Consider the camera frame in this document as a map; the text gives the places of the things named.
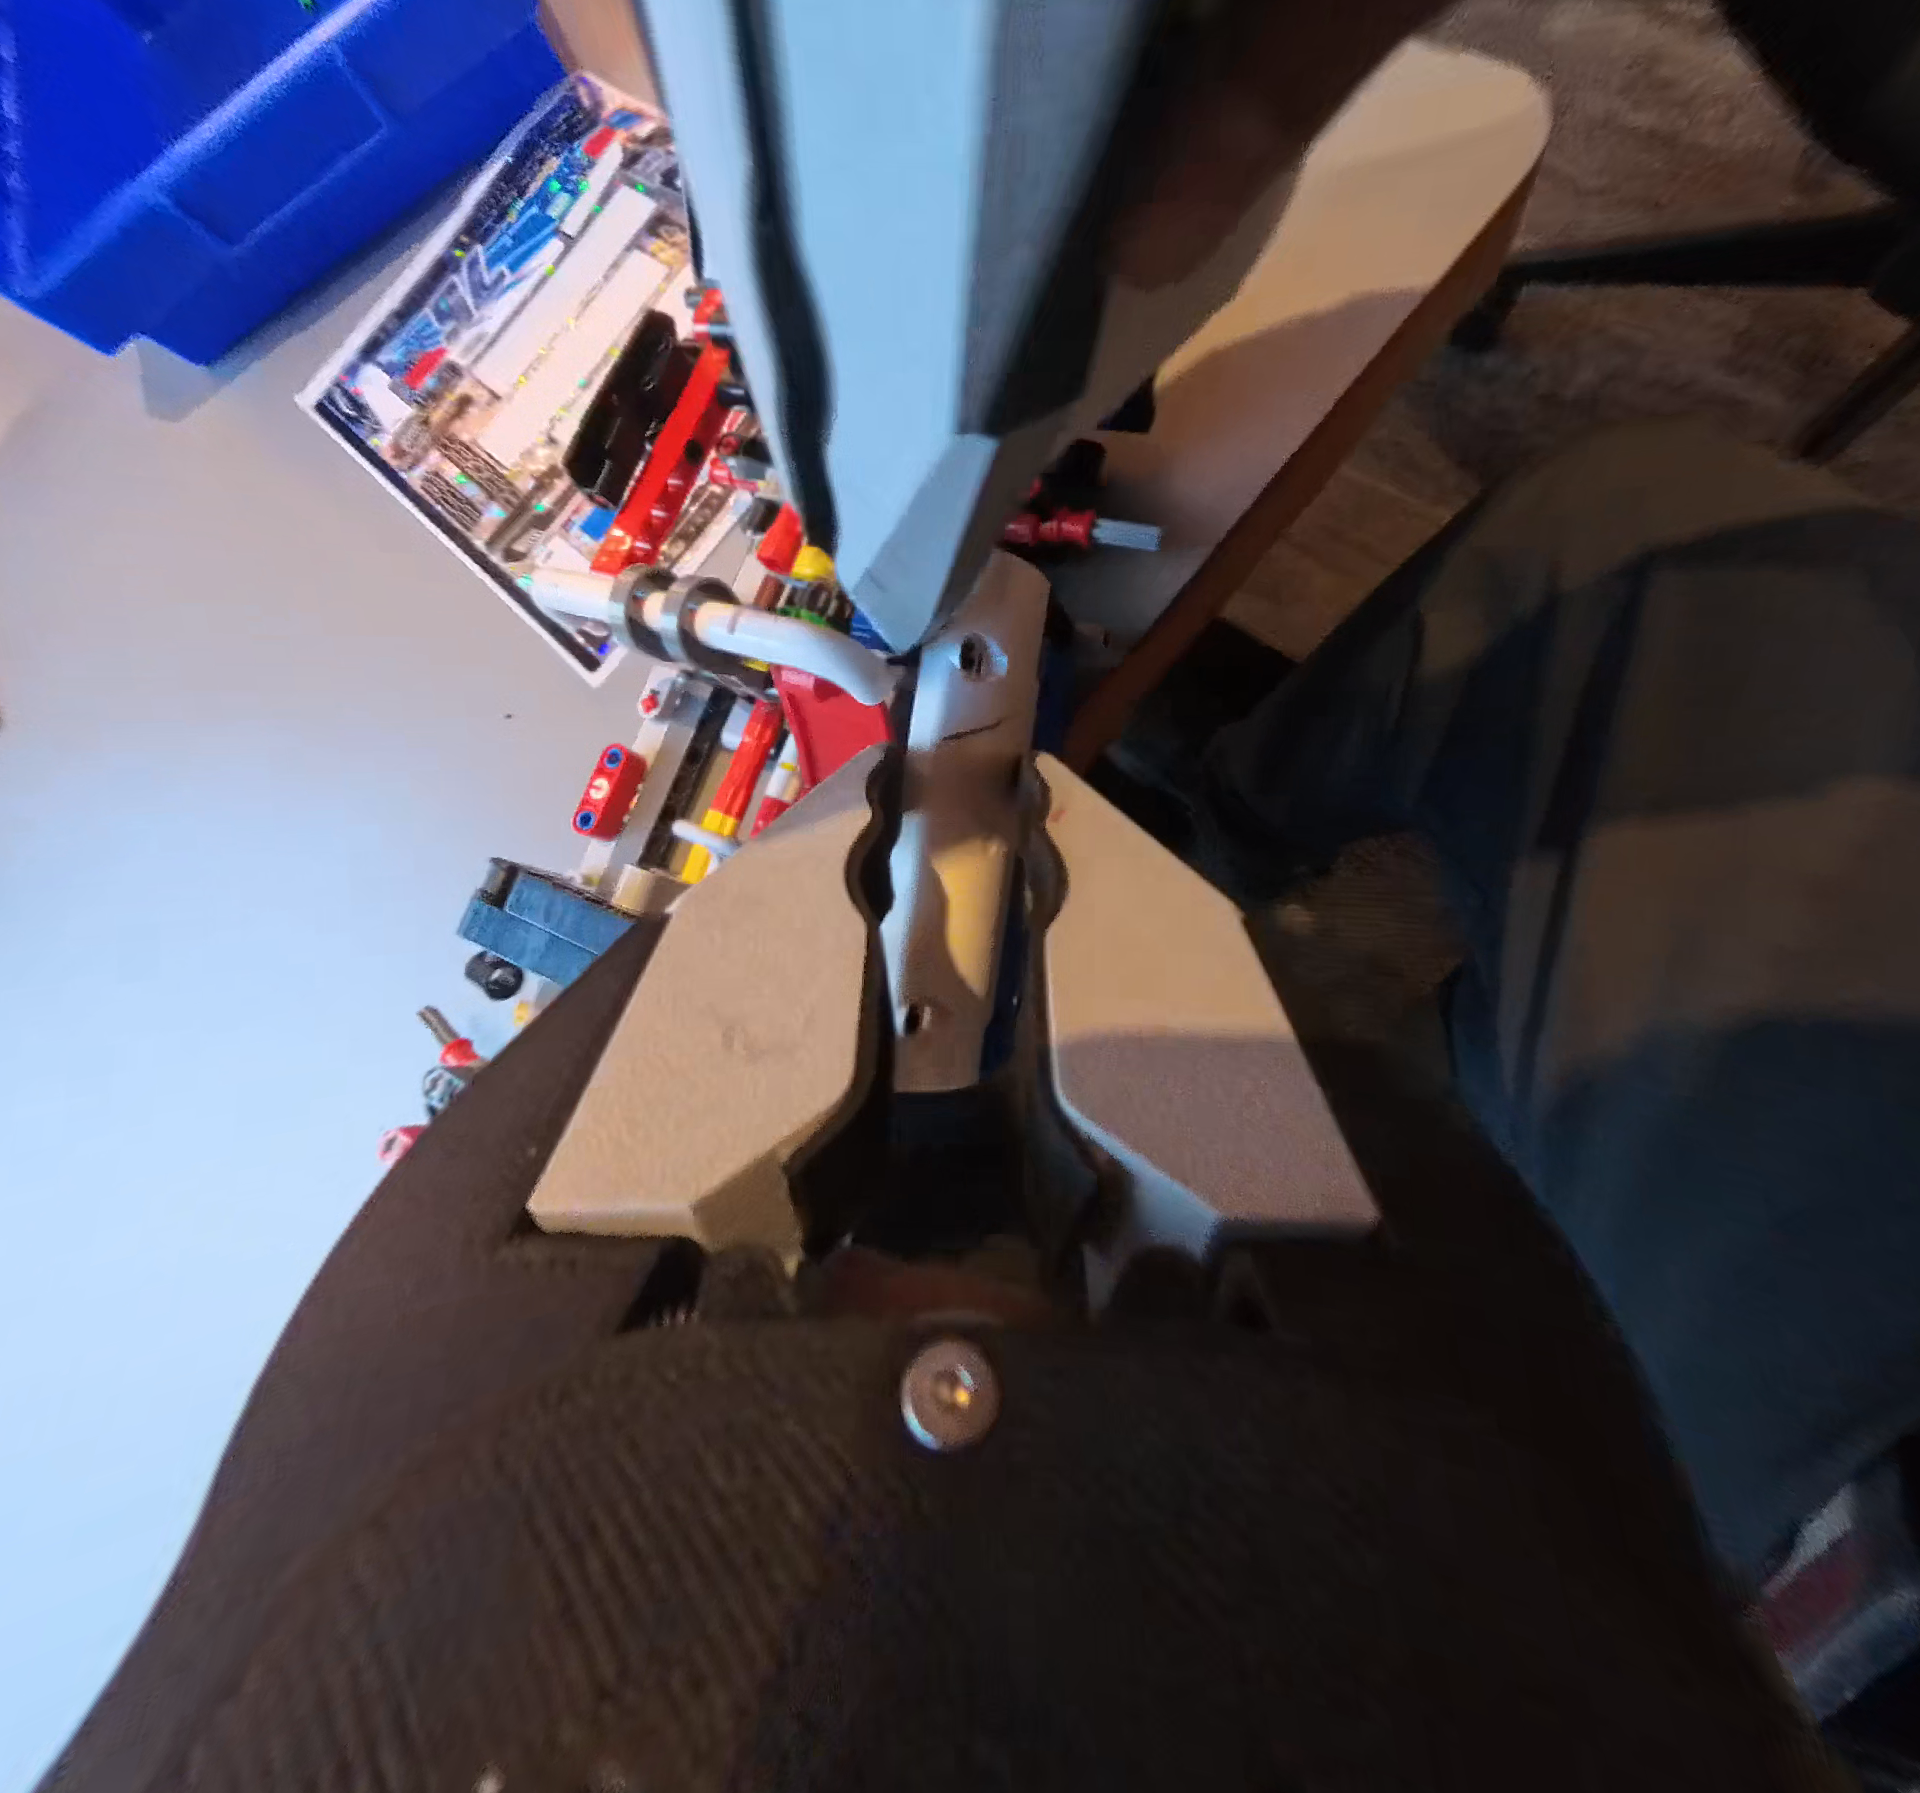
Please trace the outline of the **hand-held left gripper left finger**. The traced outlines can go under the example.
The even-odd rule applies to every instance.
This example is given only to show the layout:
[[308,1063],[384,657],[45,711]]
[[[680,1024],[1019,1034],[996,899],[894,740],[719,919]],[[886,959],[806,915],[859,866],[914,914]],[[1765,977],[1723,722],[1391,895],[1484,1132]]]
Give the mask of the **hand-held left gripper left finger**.
[[829,1222],[826,1144],[878,1059],[891,748],[853,754],[687,887],[528,1195],[543,1232],[799,1256]]

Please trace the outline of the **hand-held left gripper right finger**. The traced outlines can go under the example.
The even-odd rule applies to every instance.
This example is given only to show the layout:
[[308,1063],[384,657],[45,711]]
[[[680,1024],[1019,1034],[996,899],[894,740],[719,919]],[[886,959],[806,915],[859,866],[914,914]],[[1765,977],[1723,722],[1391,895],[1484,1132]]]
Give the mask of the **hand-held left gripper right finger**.
[[1375,1232],[1245,915],[1058,757],[1035,773],[1041,1073],[1092,1168],[1088,1256]]

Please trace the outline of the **toy brick car model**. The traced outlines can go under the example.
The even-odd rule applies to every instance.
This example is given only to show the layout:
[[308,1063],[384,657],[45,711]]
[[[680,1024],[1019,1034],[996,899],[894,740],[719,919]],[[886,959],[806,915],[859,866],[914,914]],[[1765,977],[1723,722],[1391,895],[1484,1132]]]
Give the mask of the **toy brick car model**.
[[644,251],[576,296],[546,263],[474,304],[478,270],[469,254],[429,280],[315,409],[592,674],[651,661],[638,745],[596,757],[572,813],[578,890],[638,914],[706,878],[888,720],[814,670],[716,674],[638,644],[624,580],[721,580],[732,603],[897,649],[804,539],[716,295]]

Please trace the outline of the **shiny sticker sheet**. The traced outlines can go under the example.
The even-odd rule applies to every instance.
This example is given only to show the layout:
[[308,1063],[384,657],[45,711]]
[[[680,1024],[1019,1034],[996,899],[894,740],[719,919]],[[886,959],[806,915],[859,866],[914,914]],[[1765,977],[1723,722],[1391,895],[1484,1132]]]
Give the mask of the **shiny sticker sheet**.
[[484,161],[300,406],[586,682],[541,572],[753,580],[768,449],[693,270],[676,135],[586,70]]

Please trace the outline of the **blue plastic bin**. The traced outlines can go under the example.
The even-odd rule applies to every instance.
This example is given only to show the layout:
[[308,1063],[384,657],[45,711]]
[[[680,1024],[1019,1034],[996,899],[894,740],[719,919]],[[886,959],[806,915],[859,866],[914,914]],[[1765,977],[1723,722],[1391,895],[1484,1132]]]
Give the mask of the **blue plastic bin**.
[[4,0],[4,295],[218,361],[560,82],[537,0]]

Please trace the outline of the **person's grey pants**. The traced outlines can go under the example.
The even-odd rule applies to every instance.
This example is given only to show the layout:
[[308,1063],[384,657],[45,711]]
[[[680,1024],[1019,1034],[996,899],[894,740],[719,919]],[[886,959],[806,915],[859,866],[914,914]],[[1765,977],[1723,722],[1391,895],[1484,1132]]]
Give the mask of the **person's grey pants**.
[[1762,1584],[1915,1543],[1915,514],[1727,431],[1475,498],[1194,761],[1236,895],[1429,844],[1450,1059]]

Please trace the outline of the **clear plastic badge holder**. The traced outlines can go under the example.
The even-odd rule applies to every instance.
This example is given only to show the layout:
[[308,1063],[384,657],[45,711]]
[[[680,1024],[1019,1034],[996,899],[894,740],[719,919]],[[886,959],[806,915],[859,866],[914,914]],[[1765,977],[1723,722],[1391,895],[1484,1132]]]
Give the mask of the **clear plastic badge holder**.
[[1757,1616],[1821,1721],[1915,1660],[1915,1501],[1897,1458],[1859,1469],[1801,1522],[1759,1587]]

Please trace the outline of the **black chair base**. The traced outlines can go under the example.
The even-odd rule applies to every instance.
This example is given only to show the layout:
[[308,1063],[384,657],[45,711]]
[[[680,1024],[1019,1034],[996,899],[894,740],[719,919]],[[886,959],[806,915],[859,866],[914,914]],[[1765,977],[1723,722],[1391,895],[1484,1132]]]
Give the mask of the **black chair base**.
[[1859,290],[1904,330],[1795,434],[1795,457],[1824,463],[1915,393],[1915,0],[1715,6],[1801,128],[1878,199],[1847,214],[1520,254],[1450,344],[1487,350],[1524,288]]

